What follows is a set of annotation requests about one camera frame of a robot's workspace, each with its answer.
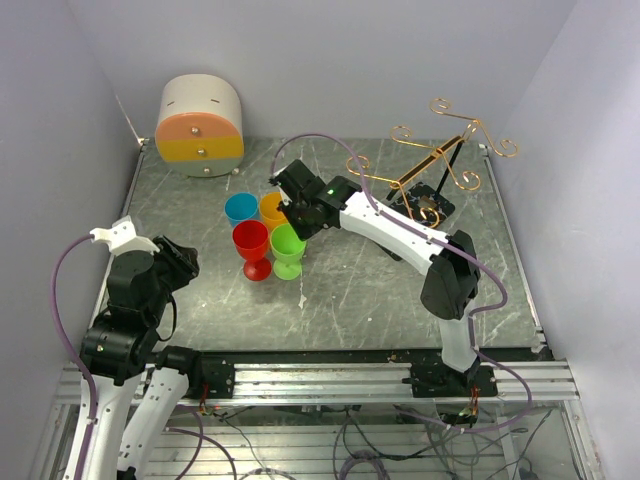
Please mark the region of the green wine glass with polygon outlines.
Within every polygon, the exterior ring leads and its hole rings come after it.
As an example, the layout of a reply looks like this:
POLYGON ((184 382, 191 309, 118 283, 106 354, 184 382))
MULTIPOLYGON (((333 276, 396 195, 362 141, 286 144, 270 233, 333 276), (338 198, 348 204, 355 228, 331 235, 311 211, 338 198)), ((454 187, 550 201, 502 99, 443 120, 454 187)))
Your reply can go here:
POLYGON ((301 260, 306 242, 301 240, 290 224, 277 226, 270 236, 271 251, 275 257, 273 271, 285 281, 296 279, 302 273, 301 260))

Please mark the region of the orange wine glass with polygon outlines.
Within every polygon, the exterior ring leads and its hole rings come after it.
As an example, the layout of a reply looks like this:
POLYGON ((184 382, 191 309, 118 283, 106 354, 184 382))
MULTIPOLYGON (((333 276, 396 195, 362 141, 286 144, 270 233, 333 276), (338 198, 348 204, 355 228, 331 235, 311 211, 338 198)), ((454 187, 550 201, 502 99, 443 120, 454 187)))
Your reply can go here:
POLYGON ((281 200, 281 193, 276 191, 267 193, 259 202, 261 221, 269 231, 288 223, 284 213, 278 209, 281 200))

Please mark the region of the red wine glass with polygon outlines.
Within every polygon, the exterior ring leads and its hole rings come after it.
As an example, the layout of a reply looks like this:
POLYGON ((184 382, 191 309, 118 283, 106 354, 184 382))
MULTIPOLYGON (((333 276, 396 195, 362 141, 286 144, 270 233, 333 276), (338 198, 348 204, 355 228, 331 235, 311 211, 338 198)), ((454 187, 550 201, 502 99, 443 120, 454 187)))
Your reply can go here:
POLYGON ((247 279, 260 282, 272 271, 269 251, 269 230, 258 220, 245 220, 234 227, 232 240, 238 254, 244 259, 243 272, 247 279))

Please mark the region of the blue wine glass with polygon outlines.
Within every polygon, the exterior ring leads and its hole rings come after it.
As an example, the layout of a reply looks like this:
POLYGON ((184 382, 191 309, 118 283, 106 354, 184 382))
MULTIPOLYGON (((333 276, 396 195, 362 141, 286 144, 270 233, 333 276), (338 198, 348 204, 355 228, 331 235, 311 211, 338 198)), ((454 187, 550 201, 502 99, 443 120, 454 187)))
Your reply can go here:
POLYGON ((258 199, 248 192, 236 193, 227 199, 224 213, 232 228, 247 220, 259 220, 258 199))

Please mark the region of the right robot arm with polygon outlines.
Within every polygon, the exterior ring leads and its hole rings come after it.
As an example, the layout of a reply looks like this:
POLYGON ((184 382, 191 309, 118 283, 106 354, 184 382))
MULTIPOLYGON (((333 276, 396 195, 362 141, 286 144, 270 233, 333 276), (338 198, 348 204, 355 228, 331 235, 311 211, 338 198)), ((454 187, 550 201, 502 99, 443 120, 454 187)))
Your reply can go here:
POLYGON ((471 261, 470 236, 460 230, 448 236, 370 202, 361 186, 343 176, 326 183, 313 174, 297 179, 281 172, 270 183, 281 190, 279 209, 300 239, 341 228, 393 252, 424 276, 421 303, 439 319, 442 387, 455 396, 471 389, 478 357, 465 315, 475 305, 480 272, 471 261))

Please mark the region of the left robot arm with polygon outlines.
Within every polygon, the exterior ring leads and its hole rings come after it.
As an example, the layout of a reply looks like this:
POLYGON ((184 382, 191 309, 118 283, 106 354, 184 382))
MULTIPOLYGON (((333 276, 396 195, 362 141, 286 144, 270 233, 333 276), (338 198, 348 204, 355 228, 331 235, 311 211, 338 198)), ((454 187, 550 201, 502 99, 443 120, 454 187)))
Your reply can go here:
POLYGON ((174 292, 199 274, 197 251, 164 236, 116 238, 97 229, 113 261, 106 279, 107 307, 73 358, 82 372, 79 424, 65 471, 68 479, 141 479, 170 414, 182 397, 203 387, 197 353, 171 348, 141 404, 130 407, 174 292))

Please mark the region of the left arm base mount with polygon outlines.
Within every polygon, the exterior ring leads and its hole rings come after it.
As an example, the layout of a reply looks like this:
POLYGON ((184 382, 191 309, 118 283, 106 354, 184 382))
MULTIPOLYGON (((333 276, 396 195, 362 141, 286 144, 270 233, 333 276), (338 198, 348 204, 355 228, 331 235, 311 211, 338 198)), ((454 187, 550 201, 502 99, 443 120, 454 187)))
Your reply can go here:
POLYGON ((168 367, 188 378, 185 398, 231 399, 235 368, 221 356, 187 347, 167 346, 155 355, 157 369, 168 367))

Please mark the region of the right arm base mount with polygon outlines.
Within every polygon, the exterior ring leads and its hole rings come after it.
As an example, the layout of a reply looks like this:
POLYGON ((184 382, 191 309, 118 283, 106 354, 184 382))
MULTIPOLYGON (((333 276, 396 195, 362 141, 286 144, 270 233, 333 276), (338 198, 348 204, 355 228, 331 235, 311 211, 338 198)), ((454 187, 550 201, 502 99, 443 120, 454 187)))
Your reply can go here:
POLYGON ((464 373, 442 363, 413 364, 402 383, 411 387, 414 398, 471 397, 473 392, 479 397, 498 395, 494 370, 479 363, 464 373))

